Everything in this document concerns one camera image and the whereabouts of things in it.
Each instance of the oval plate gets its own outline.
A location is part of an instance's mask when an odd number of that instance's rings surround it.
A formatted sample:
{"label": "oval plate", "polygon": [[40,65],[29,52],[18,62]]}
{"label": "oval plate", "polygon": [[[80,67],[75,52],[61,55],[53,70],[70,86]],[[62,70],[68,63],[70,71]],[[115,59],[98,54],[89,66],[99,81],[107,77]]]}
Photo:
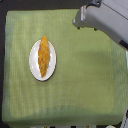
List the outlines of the oval plate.
{"label": "oval plate", "polygon": [[40,74],[40,69],[38,65],[38,49],[39,49],[39,44],[41,40],[38,40],[32,47],[30,56],[29,56],[29,66],[30,70],[33,74],[33,76],[40,81],[45,81],[47,80],[54,72],[55,66],[56,66],[56,53],[55,49],[52,46],[52,44],[48,41],[49,44],[49,52],[50,52],[50,60],[49,60],[49,65],[48,69],[46,72],[46,75],[42,78]]}

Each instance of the orange food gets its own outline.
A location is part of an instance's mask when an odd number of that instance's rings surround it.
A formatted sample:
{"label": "orange food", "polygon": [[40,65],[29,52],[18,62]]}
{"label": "orange food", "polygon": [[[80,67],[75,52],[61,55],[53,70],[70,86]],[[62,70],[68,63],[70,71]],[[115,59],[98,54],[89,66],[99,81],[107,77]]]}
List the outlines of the orange food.
{"label": "orange food", "polygon": [[41,73],[41,77],[44,77],[47,72],[49,64],[49,45],[46,36],[43,36],[38,50],[38,64]]}

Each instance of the fried food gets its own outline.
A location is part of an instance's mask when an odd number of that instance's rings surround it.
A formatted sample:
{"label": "fried food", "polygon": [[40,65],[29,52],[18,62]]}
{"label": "fried food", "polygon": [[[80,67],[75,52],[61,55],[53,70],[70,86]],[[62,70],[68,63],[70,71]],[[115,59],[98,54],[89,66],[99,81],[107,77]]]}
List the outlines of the fried food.
{"label": "fried food", "polygon": [[39,64],[41,77],[44,77],[46,75],[47,68],[49,65],[49,58],[50,58],[50,53],[49,53],[48,40],[46,36],[43,36],[38,50],[38,64]]}

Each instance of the white plate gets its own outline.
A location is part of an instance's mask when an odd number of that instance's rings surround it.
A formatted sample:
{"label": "white plate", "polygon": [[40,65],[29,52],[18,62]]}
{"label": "white plate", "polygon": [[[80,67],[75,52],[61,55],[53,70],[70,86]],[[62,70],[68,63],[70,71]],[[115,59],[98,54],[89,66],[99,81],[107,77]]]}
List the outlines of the white plate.
{"label": "white plate", "polygon": [[39,49],[39,44],[41,40],[38,40],[32,47],[30,56],[29,56],[29,66],[30,70],[33,74],[33,76],[40,80],[40,81],[45,81],[47,80],[54,72],[55,66],[56,66],[56,53],[54,50],[54,47],[52,44],[48,41],[49,44],[49,51],[50,51],[50,60],[49,60],[49,65],[48,69],[46,72],[46,75],[42,78],[39,70],[39,65],[38,65],[38,49]]}

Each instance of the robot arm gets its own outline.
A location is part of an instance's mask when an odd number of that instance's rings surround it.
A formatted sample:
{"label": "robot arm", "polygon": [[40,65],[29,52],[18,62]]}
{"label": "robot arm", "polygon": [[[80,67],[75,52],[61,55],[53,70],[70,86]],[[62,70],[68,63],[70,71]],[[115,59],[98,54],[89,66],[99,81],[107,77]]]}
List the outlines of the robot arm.
{"label": "robot arm", "polygon": [[120,128],[128,128],[128,107],[124,113],[123,121]]}
{"label": "robot arm", "polygon": [[106,33],[114,42],[128,50],[128,0],[88,0],[78,11],[73,25],[92,27]]}

